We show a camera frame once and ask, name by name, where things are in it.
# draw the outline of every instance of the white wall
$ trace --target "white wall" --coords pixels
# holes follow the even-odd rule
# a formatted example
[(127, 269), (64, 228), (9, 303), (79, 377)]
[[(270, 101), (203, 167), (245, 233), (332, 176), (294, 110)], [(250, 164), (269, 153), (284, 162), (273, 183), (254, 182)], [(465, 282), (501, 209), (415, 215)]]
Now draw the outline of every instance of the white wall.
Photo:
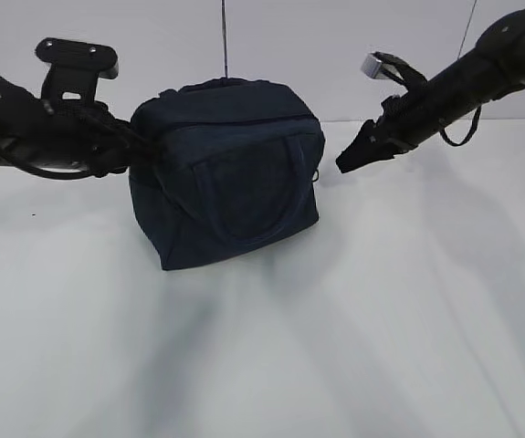
[[(219, 3), (0, 0), (0, 73), (38, 93), (46, 67), (33, 49), (42, 38), (112, 45), (121, 76), (101, 81), (100, 98), (128, 118), (162, 89), (223, 74)], [(474, 3), (228, 0), (230, 73), (288, 83), (325, 121), (372, 119), (383, 99), (402, 90), (364, 77), (365, 55), (388, 51), (432, 77), (457, 58)], [(498, 18), (524, 7), (525, 0), (478, 0), (464, 49)], [(525, 118), (525, 92), (487, 105), (484, 117)]]

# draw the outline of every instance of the bag strap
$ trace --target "bag strap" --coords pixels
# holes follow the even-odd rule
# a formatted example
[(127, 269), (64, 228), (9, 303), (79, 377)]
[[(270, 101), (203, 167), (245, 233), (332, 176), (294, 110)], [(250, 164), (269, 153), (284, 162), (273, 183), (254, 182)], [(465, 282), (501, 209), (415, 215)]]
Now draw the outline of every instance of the bag strap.
[(203, 91), (206, 89), (223, 89), (226, 87), (235, 87), (237, 85), (247, 84), (248, 81), (241, 78), (219, 78), (211, 79), (203, 84), (187, 85), (179, 90), (180, 93), (193, 93), (194, 91)]
[(295, 173), (295, 187), (292, 199), (289, 201), (289, 207), (277, 222), (260, 235), (239, 238), (229, 233), (217, 209), (217, 197), (207, 163), (201, 162), (194, 167), (197, 185), (205, 203), (207, 220), (213, 226), (217, 237), (227, 245), (237, 247), (260, 245), (282, 233), (297, 220), (302, 207), (309, 198), (312, 180), (308, 176), (299, 138), (296, 136), (287, 137), (285, 142)]

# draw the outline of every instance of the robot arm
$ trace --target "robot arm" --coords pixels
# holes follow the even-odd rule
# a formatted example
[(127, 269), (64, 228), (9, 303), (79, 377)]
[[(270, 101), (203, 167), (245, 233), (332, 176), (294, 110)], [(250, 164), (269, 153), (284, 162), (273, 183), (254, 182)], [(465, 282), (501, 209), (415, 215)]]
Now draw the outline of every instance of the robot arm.
[[(0, 165), (74, 180), (125, 172), (150, 153), (126, 121), (95, 101), (99, 78), (118, 76), (112, 48), (46, 38), (36, 52), (50, 65), (41, 99), (0, 77)], [(65, 93), (79, 99), (64, 99)]]
[(501, 18), (473, 50), (429, 81), (401, 59), (379, 53), (368, 58), (364, 71), (372, 78), (393, 78), (408, 92), (385, 100), (383, 115), (365, 122), (337, 160), (342, 172), (391, 160), (438, 132), (446, 139), (444, 129), (454, 121), (484, 103), (524, 90), (525, 10)]

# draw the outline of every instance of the black mounting bracket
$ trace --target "black mounting bracket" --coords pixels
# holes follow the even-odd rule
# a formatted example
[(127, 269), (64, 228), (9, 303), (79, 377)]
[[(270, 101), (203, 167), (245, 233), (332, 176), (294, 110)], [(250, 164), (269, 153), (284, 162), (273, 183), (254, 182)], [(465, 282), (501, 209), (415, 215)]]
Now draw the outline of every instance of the black mounting bracket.
[(35, 50), (50, 65), (41, 99), (64, 99), (65, 93), (80, 95), (85, 105), (93, 105), (98, 79), (118, 77), (118, 55), (113, 48), (97, 44), (45, 38)]

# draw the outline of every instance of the fabric bag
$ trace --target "fabric bag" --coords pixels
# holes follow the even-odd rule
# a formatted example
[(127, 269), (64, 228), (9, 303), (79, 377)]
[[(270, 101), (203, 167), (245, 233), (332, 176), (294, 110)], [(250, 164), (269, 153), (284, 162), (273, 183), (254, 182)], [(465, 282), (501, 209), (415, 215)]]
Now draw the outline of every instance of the fabric bag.
[(131, 126), (162, 158), (132, 166), (130, 184), (164, 270), (239, 256), (319, 220), (312, 180), (325, 138), (290, 88), (222, 78), (167, 90)]

